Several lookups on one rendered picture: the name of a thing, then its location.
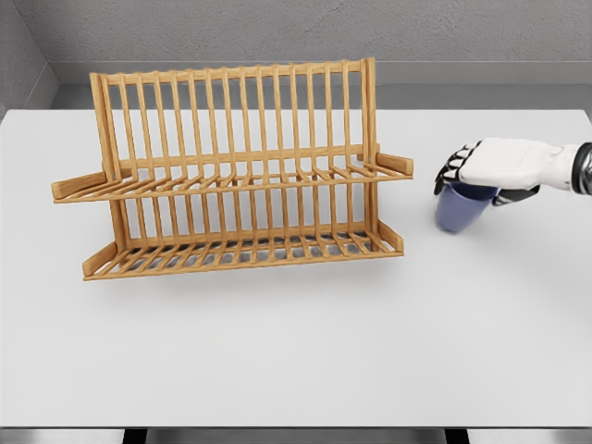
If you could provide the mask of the blue cup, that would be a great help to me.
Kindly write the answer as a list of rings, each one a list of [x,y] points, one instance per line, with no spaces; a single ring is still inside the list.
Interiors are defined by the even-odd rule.
[[[447,183],[438,197],[438,226],[450,232],[466,229],[481,216],[498,192],[495,187]]]

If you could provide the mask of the wooden two-tier dish rack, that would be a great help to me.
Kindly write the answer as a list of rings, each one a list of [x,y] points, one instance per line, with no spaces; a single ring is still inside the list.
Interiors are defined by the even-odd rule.
[[[52,186],[109,205],[86,279],[402,255],[378,186],[413,161],[379,148],[373,58],[90,81],[102,168]]]

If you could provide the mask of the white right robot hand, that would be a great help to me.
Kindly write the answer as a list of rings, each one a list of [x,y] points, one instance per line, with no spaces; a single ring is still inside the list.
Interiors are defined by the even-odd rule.
[[[492,204],[513,204],[536,195],[543,183],[544,163],[560,149],[544,142],[486,138],[453,153],[439,170],[434,193],[446,184],[497,188]]]

